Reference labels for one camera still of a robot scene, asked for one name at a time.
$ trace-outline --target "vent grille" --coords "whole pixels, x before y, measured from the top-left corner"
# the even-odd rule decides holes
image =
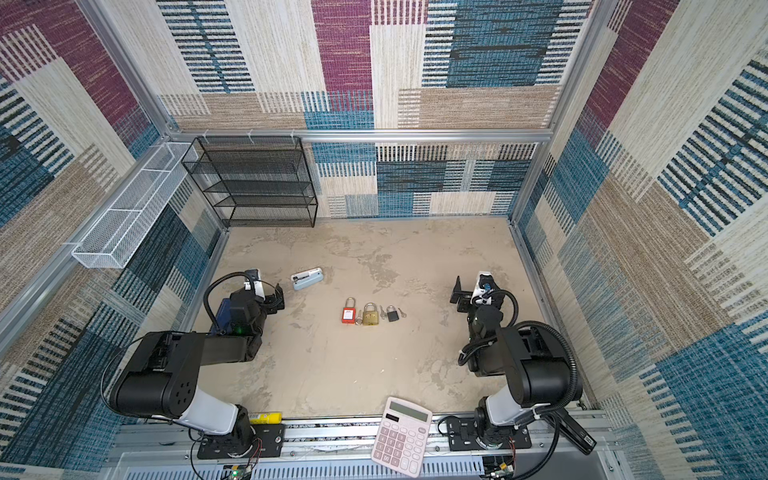
[[[205,480],[220,480],[222,465],[195,465],[197,473]],[[125,480],[199,480],[189,465],[184,467],[131,467]]]
[[[421,477],[461,478],[483,475],[482,457],[470,455],[425,458]],[[253,472],[253,480],[282,480],[298,478],[328,478],[343,480],[366,480],[374,478],[408,478],[389,468],[373,463],[369,459],[296,461],[289,465],[263,463]]]

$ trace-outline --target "brass padlock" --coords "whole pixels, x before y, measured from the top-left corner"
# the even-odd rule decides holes
[[[375,303],[366,303],[362,308],[362,324],[379,325],[379,311],[376,309]]]

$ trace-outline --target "padlock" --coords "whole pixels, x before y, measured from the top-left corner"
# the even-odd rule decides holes
[[[362,324],[379,325],[379,311],[376,309],[375,303],[366,303],[362,308]]]
[[[400,320],[400,315],[397,314],[397,309],[392,305],[386,307],[386,317],[390,322]]]
[[[349,301],[352,300],[352,306],[349,306]],[[344,303],[344,310],[341,313],[341,323],[354,323],[355,322],[355,299],[350,297],[346,299]]]

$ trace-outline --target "concrete floor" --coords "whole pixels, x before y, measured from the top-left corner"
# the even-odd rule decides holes
[[[290,275],[316,266],[325,280],[295,291]],[[266,320],[252,362],[205,366],[199,386],[251,412],[286,417],[378,414],[387,396],[433,412],[472,410],[504,377],[477,378],[458,366],[468,338],[466,314],[449,297],[456,276],[471,289],[479,270],[520,304],[520,320],[542,321],[531,284],[500,217],[439,220],[319,221],[315,228],[233,228],[214,278],[259,268],[280,282],[286,309]],[[210,296],[240,288],[228,280]],[[348,296],[395,305],[407,318],[378,326],[341,323]],[[511,305],[504,304],[505,321]],[[197,331],[210,328],[201,309]]]

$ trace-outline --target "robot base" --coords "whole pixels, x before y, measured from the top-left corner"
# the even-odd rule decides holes
[[[285,425],[251,425],[248,411],[237,406],[237,420],[232,432],[227,435],[205,435],[197,450],[200,460],[218,460],[221,458],[245,458],[253,454],[253,449],[261,439],[261,458],[279,457],[283,450]]]
[[[486,450],[486,447],[478,442],[474,419],[447,419],[445,420],[445,427],[448,430],[448,445],[451,452]],[[509,429],[511,431],[511,438],[515,441],[516,449],[531,448],[531,436],[528,433],[528,429],[513,430],[511,427]],[[506,439],[499,448],[510,449],[509,440]]]

